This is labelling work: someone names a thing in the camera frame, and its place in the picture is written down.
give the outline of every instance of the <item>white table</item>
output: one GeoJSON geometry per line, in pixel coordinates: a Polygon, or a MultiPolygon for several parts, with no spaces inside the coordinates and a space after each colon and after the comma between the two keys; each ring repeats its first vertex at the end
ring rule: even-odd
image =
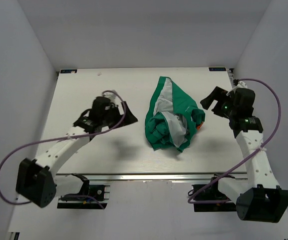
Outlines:
{"type": "MultiPolygon", "coordinates": [[[[20,232],[19,240],[288,239],[287,212],[273,224],[241,221],[235,212],[193,211],[187,203],[192,181],[187,179],[208,183],[212,173],[226,171],[242,156],[228,120],[210,110],[190,148],[180,154],[175,149],[153,151],[145,139],[144,119],[159,76],[172,78],[197,103],[215,86],[231,88],[226,72],[208,68],[79,69],[59,75],[43,139],[63,136],[103,90],[116,90],[139,122],[95,137],[60,169],[61,174],[110,180],[105,210],[57,209],[57,199],[43,209],[17,206],[10,232],[20,232]],[[138,181],[146,178],[155,181],[138,181]]],[[[38,153],[51,145],[41,145],[38,153]]],[[[246,177],[244,166],[235,173],[246,177]]]]}
{"type": "MultiPolygon", "coordinates": [[[[214,115],[211,108],[205,111],[204,125],[183,153],[152,149],[145,138],[144,121],[160,76],[172,78],[200,108],[200,100],[216,86],[231,89],[227,72],[209,71],[207,67],[78,69],[77,73],[61,73],[42,139],[64,136],[104,90],[116,90],[138,123],[95,137],[59,173],[220,173],[240,162],[242,154],[228,120],[214,115]]],[[[38,153],[52,144],[40,145],[38,153]]],[[[236,172],[245,172],[245,167],[236,172]]]]}

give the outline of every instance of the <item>white backdrop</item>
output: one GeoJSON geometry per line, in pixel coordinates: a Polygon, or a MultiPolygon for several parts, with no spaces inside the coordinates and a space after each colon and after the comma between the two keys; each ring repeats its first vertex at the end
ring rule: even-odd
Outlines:
{"type": "MultiPolygon", "coordinates": [[[[41,136],[56,73],[17,0],[0,0],[0,162],[19,145],[41,136]]],[[[20,151],[1,172],[7,198],[15,200],[19,162],[36,148],[20,151]]],[[[13,206],[0,199],[0,240],[4,239],[13,206]]]]}
{"type": "MultiPolygon", "coordinates": [[[[280,128],[267,145],[267,155],[281,187],[288,189],[288,1],[275,0],[269,5],[238,62],[235,76],[264,80],[280,98],[280,128]]],[[[249,87],[255,90],[255,111],[268,137],[276,123],[276,101],[263,86],[249,83],[249,87]]]]}
{"type": "Polygon", "coordinates": [[[270,0],[19,0],[60,68],[235,67],[270,0]]]}

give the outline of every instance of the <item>white tabletop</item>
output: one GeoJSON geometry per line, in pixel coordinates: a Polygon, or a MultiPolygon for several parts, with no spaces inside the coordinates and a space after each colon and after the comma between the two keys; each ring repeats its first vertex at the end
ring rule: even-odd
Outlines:
{"type": "MultiPolygon", "coordinates": [[[[59,173],[218,173],[240,162],[242,154],[228,120],[214,115],[211,108],[205,111],[204,125],[183,153],[174,148],[152,149],[145,138],[144,121],[160,76],[172,78],[200,108],[200,100],[216,86],[231,89],[227,72],[206,67],[79,69],[59,74],[42,139],[64,136],[104,90],[116,90],[138,118],[135,124],[95,137],[59,173]]],[[[52,144],[40,145],[38,153],[52,144]]],[[[244,166],[236,170],[244,171],[244,166]]]]}

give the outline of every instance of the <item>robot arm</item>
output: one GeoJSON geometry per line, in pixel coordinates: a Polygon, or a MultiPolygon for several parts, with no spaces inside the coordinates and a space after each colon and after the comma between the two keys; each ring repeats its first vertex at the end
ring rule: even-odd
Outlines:
{"type": "MultiPolygon", "coordinates": [[[[217,101],[214,114],[229,119],[229,126],[240,146],[243,157],[249,156],[263,143],[263,128],[259,118],[252,115],[254,91],[242,81],[235,81],[230,91],[216,87],[200,103],[208,109],[217,101]]],[[[266,152],[261,149],[245,163],[248,184],[242,186],[231,177],[218,181],[218,191],[236,204],[241,220],[271,222],[280,220],[288,206],[288,190],[282,190],[270,168],[266,152]]]]}
{"type": "Polygon", "coordinates": [[[57,142],[34,160],[24,159],[19,166],[16,192],[41,208],[47,206],[54,197],[67,194],[88,195],[89,180],[80,174],[56,176],[62,165],[80,148],[88,144],[102,128],[117,128],[137,122],[126,102],[122,102],[124,115],[120,115],[113,95],[97,97],[93,106],[82,112],[66,133],[67,139],[57,142]]]}

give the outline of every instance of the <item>orange tag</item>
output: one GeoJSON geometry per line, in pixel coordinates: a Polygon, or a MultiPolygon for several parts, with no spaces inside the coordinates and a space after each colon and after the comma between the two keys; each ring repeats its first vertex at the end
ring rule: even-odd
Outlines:
{"type": "Polygon", "coordinates": [[[204,122],[202,121],[202,123],[201,123],[200,125],[197,126],[197,130],[200,129],[200,127],[203,125],[203,123],[204,123],[204,122]]]}

